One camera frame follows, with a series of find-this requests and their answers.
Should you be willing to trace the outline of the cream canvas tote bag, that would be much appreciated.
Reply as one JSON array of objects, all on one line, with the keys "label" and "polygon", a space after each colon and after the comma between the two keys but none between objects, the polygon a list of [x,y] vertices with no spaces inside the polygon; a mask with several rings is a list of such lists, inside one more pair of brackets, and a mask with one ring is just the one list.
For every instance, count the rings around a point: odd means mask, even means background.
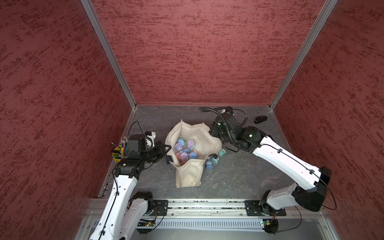
[{"label": "cream canvas tote bag", "polygon": [[172,149],[167,156],[176,168],[177,188],[200,186],[206,159],[222,149],[221,141],[209,131],[204,123],[190,125],[180,121],[168,133],[165,143]]}]

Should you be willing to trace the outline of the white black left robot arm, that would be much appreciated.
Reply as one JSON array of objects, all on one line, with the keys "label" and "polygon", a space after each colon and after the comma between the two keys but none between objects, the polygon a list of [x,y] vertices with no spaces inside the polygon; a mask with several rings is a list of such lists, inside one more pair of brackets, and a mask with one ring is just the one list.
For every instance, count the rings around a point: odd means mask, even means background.
[{"label": "white black left robot arm", "polygon": [[132,192],[136,187],[145,164],[156,163],[172,149],[158,141],[150,148],[123,147],[121,159],[112,170],[113,187],[101,219],[90,240],[129,240],[136,230],[139,221],[154,209],[151,193]]}]

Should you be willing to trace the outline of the purple hourglass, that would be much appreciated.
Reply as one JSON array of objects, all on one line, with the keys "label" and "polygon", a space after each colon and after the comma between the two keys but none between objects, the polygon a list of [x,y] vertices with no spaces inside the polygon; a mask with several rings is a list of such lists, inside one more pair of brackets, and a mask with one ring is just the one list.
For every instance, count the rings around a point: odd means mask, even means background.
[{"label": "purple hourglass", "polygon": [[188,153],[186,153],[184,146],[182,146],[180,143],[176,143],[175,148],[177,153],[181,154],[181,160],[184,161],[188,157]]},{"label": "purple hourglass", "polygon": [[188,140],[187,141],[187,147],[190,151],[193,151],[196,147],[194,140]]}]

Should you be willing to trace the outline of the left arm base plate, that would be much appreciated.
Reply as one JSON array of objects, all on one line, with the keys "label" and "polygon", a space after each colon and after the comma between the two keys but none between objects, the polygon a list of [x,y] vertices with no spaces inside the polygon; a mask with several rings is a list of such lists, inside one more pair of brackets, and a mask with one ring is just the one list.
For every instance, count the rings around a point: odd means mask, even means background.
[{"label": "left arm base plate", "polygon": [[166,216],[168,213],[168,200],[153,200],[148,201],[148,208],[144,216]]}]

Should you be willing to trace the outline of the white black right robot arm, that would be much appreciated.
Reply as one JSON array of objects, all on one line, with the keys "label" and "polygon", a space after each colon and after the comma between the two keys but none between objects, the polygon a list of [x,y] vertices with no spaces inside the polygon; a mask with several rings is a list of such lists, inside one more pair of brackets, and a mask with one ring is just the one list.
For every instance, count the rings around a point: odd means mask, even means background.
[{"label": "white black right robot arm", "polygon": [[324,207],[329,190],[332,171],[327,167],[318,168],[291,154],[279,146],[271,136],[253,126],[245,126],[247,119],[238,123],[236,109],[232,107],[207,108],[200,112],[216,114],[210,135],[233,146],[233,152],[244,151],[253,154],[290,177],[294,183],[280,190],[268,190],[257,206],[257,213],[273,216],[286,207],[300,206],[311,212]]}]

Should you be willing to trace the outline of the purple hourglass front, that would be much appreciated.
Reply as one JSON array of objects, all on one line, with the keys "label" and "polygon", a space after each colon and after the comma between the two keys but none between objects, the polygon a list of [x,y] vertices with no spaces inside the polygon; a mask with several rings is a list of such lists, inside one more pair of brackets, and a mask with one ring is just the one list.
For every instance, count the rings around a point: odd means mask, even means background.
[{"label": "purple hourglass front", "polygon": [[187,147],[190,151],[193,151],[196,147],[194,140],[188,140],[187,141]]}]

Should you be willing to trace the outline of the purple hourglass back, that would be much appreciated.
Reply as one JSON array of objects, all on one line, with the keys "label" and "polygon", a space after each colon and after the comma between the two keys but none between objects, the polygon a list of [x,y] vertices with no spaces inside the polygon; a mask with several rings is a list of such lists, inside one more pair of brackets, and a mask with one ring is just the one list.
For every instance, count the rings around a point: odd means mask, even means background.
[{"label": "purple hourglass back", "polygon": [[182,146],[180,143],[176,143],[175,148],[177,153],[181,154],[181,160],[184,161],[188,157],[188,153],[186,153],[184,146]]}]

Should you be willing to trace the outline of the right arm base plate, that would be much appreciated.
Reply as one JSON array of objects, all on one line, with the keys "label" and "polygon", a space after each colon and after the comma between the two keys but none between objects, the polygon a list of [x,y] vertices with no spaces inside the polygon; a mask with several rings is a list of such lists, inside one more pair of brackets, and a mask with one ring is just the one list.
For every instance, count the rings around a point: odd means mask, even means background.
[{"label": "right arm base plate", "polygon": [[268,204],[261,204],[260,201],[247,200],[244,201],[247,216],[249,217],[285,217],[285,209],[275,210]]}]

